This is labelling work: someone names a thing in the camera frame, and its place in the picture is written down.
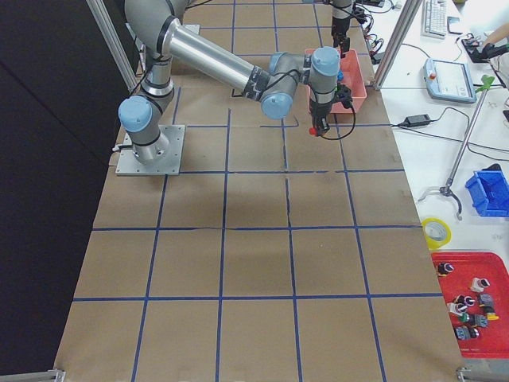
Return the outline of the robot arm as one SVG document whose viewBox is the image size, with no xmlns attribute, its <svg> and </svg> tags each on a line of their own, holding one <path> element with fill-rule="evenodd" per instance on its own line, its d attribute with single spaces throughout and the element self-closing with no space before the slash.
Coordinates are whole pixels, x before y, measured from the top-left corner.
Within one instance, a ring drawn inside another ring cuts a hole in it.
<svg viewBox="0 0 509 382">
<path fill-rule="evenodd" d="M 168 156 L 170 140 L 159 120 L 173 99 L 172 59 L 258 101 L 270 119 L 283 119 L 293 105 L 299 84 L 310 88 L 311 134 L 323 137 L 327 117 L 335 103 L 352 109 L 351 91 L 338 80 L 340 53 L 322 47 L 311 54 L 277 52 L 264 70 L 194 33 L 181 21 L 189 1 L 127 1 L 125 15 L 131 29 L 146 48 L 146 73 L 139 93 L 119 106 L 119 119 L 131 140 L 134 160 L 153 165 Z"/>
<path fill-rule="evenodd" d="M 340 57 L 344 58 L 350 49 L 351 40 L 348 31 L 353 19 L 353 1 L 352 0 L 332 0 L 332 25 L 331 35 L 333 47 L 340 50 Z"/>
</svg>

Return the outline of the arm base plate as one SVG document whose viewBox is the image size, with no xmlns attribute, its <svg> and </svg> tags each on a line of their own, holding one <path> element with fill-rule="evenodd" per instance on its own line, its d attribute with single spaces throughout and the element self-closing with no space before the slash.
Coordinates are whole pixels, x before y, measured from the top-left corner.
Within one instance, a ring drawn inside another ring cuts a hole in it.
<svg viewBox="0 0 509 382">
<path fill-rule="evenodd" d="M 184 24 L 184 27 L 195 33 L 195 34 L 199 34 L 200 33 L 200 25 L 199 24 Z"/>
<path fill-rule="evenodd" d="M 134 145 L 125 134 L 115 173 L 118 176 L 178 176 L 185 141 L 185 125 L 160 125 L 158 140 L 149 146 Z"/>
</svg>

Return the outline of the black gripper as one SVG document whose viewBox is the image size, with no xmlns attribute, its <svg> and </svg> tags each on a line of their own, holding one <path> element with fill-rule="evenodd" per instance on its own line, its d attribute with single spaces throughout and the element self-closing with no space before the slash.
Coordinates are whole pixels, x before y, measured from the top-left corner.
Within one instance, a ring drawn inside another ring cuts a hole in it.
<svg viewBox="0 0 509 382">
<path fill-rule="evenodd" d="M 327 117 L 331 114 L 352 114 L 352 90 L 345 84 L 337 83 L 330 92 L 319 92 L 309 86 L 309 114 L 317 135 L 323 137 L 330 130 Z"/>
<path fill-rule="evenodd" d="M 345 58 L 350 50 L 351 40 L 347 36 L 350 18 L 332 18 L 332 36 L 340 39 L 340 57 Z"/>
</svg>

